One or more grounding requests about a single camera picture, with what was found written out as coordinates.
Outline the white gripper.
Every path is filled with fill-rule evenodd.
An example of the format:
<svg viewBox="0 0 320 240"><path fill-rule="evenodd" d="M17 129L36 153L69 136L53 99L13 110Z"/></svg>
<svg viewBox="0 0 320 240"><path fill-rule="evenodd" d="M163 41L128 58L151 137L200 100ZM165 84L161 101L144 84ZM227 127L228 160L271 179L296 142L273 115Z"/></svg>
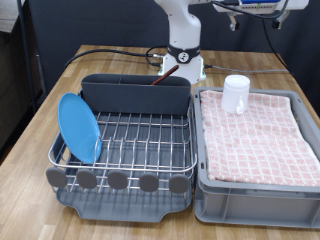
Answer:
<svg viewBox="0 0 320 240"><path fill-rule="evenodd" d="M215 0L226 5L226 8L214 4L214 8L218 12L231 12L235 9L249 12L252 14L272 14L280 12L283 7L286 10L302 10L308 4L309 0ZM279 17L273 20L272 28L280 29L282 23L288 17L288 12L284 11ZM230 29L236 31L240 28L239 22L235 18L234 13L229 14Z"/></svg>

